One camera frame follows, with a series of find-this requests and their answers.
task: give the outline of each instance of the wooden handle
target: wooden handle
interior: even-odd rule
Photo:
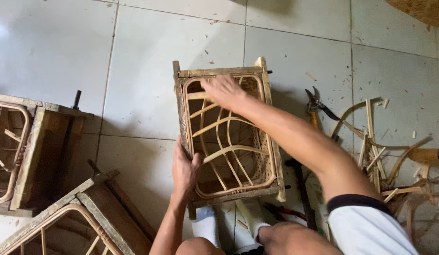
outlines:
[[[311,124],[315,129],[319,129],[319,123],[317,122],[317,112],[312,111],[309,112],[309,114],[311,115]]]

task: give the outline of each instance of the tile floor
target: tile floor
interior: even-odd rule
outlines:
[[[0,93],[70,106],[82,90],[79,106],[96,118],[84,130],[80,169],[87,158],[102,171],[119,169],[120,185],[155,229],[179,132],[171,61],[222,68],[259,56],[273,70],[275,106],[305,118],[303,89],[312,86],[337,114],[382,96],[390,103],[374,105],[377,142],[412,144],[430,134],[425,147],[439,147],[439,29],[384,0],[0,0]],[[335,122],[320,118],[330,133]],[[349,121],[365,126],[364,112]],[[351,132],[340,136],[345,150],[359,152]],[[415,167],[406,162],[402,172]],[[287,206],[301,210],[290,169],[285,178]],[[217,211],[225,250],[252,244],[233,202]],[[17,228],[14,218],[3,228],[9,222],[8,231]],[[191,236],[186,221],[184,238]]]

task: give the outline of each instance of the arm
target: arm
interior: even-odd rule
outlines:
[[[182,242],[183,216],[189,191],[196,183],[200,162],[200,154],[198,153],[194,155],[193,161],[186,158],[179,136],[174,148],[174,159],[172,161],[174,191],[149,255],[173,255],[176,253],[177,248]]]
[[[248,95],[231,76],[202,80],[201,86],[212,101],[249,119],[311,169],[322,184],[327,202],[342,194],[381,199],[347,152],[306,121]]]

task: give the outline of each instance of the person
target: person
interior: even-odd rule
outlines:
[[[230,75],[201,81],[209,100],[250,120],[288,154],[318,177],[329,211],[328,222],[338,249],[318,233],[296,223],[270,226],[260,208],[237,201],[250,232],[268,255],[417,254],[404,229],[393,218],[368,178],[350,155],[308,122],[269,106],[243,91]],[[193,189],[201,155],[187,159],[177,139],[172,164],[174,191],[156,235],[151,255],[223,255],[215,231],[182,242],[188,194]],[[198,218],[209,219],[209,213]]]

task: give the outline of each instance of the black sleeve trim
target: black sleeve trim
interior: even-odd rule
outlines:
[[[391,217],[394,217],[393,214],[390,212],[388,206],[384,204],[382,201],[379,201],[372,197],[368,197],[365,195],[358,195],[358,194],[338,195],[332,198],[328,202],[327,209],[328,212],[331,213],[334,209],[343,206],[369,206],[377,210],[380,210],[390,215]]]

